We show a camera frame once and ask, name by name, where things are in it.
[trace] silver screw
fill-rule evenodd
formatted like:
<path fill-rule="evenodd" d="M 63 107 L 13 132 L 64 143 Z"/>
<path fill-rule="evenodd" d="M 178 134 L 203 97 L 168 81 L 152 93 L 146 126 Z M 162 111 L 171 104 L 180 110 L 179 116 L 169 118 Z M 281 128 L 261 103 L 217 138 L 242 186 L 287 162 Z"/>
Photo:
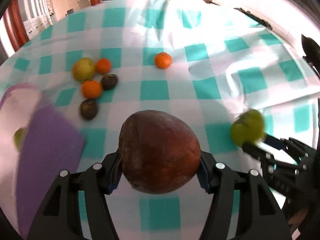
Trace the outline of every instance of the silver screw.
<path fill-rule="evenodd" d="M 258 175 L 259 175 L 259 172 L 258 172 L 257 170 L 252 169 L 252 170 L 250 170 L 250 174 L 251 174 L 252 176 L 258 176 Z"/>
<path fill-rule="evenodd" d="M 216 167 L 219 170 L 223 170 L 226 166 L 224 165 L 224 163 L 216 163 Z"/>
<path fill-rule="evenodd" d="M 101 168 L 102 168 L 102 164 L 101 163 L 96 163 L 96 164 L 93 165 L 93 169 L 96 170 L 96 171 L 100 170 Z"/>
<path fill-rule="evenodd" d="M 273 171 L 274 171 L 273 166 L 270 165 L 270 166 L 268 167 L 268 172 L 269 172 L 270 174 L 272 174 Z"/>
<path fill-rule="evenodd" d="M 67 175 L 68 175 L 68 171 L 66 171 L 66 170 L 63 170 L 63 171 L 60 172 L 60 176 L 61 177 L 65 177 Z"/>

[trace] green fruit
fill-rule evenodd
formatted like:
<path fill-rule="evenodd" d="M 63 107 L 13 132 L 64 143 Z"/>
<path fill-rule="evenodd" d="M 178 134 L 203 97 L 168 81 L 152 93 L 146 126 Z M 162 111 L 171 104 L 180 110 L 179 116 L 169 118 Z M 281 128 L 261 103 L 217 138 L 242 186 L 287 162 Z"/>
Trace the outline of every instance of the green fruit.
<path fill-rule="evenodd" d="M 257 143 L 265 137 L 264 120 L 259 111 L 250 109 L 241 114 L 231 126 L 231 138 L 239 147 L 245 141 Z"/>
<path fill-rule="evenodd" d="M 21 127 L 13 135 L 14 144 L 19 152 L 22 149 L 22 145 L 23 145 L 23 141 L 26 136 L 26 133 L 27 133 L 27 129 L 25 127 Z"/>
<path fill-rule="evenodd" d="M 79 82 L 92 79 L 96 73 L 96 66 L 93 61 L 87 57 L 78 60 L 72 68 L 73 77 Z"/>

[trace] dark brown fruit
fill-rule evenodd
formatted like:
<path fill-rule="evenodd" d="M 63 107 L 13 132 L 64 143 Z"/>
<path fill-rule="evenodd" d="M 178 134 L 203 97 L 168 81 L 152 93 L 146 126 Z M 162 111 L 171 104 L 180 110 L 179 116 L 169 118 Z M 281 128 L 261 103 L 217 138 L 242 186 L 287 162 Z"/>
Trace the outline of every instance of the dark brown fruit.
<path fill-rule="evenodd" d="M 141 192 L 164 194 L 196 174 L 201 149 L 193 131 L 161 111 L 136 112 L 122 125 L 119 153 L 123 174 Z"/>
<path fill-rule="evenodd" d="M 98 105 L 94 99 L 87 99 L 80 104 L 80 114 L 85 120 L 92 120 L 98 113 Z"/>
<path fill-rule="evenodd" d="M 114 74 L 103 75 L 101 79 L 103 90 L 111 90 L 118 84 L 118 77 Z"/>

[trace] orange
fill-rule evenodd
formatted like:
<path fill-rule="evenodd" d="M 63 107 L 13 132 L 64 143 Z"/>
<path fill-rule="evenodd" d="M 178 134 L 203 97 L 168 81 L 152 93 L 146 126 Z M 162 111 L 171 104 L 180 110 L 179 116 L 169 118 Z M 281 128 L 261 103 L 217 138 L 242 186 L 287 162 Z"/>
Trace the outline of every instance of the orange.
<path fill-rule="evenodd" d="M 96 70 L 100 74 L 105 74 L 110 72 L 111 68 L 112 68 L 112 63 L 107 58 L 99 59 L 98 62 L 96 63 Z"/>
<path fill-rule="evenodd" d="M 81 85 L 81 91 L 85 98 L 98 98 L 102 94 L 102 85 L 95 80 L 87 80 Z"/>
<path fill-rule="evenodd" d="M 155 57 L 155 64 L 158 68 L 167 68 L 171 65 L 172 58 L 168 53 L 161 52 Z"/>

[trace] small orange fruit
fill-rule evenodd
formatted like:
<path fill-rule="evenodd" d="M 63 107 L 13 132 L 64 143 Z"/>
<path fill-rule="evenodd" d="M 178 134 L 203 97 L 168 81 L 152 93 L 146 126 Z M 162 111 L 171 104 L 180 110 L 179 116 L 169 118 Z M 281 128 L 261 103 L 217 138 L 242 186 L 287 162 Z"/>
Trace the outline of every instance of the small orange fruit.
<path fill-rule="evenodd" d="M 167 68 L 171 65 L 172 58 L 168 53 L 161 52 L 155 57 L 155 64 L 158 68 Z"/>
<path fill-rule="evenodd" d="M 105 74 L 105 73 L 110 72 L 111 68 L 112 68 L 112 63 L 107 58 L 101 58 L 96 63 L 96 70 L 100 74 Z"/>
<path fill-rule="evenodd" d="M 81 91 L 85 98 L 98 98 L 102 94 L 102 85 L 98 81 L 87 80 L 81 85 Z"/>

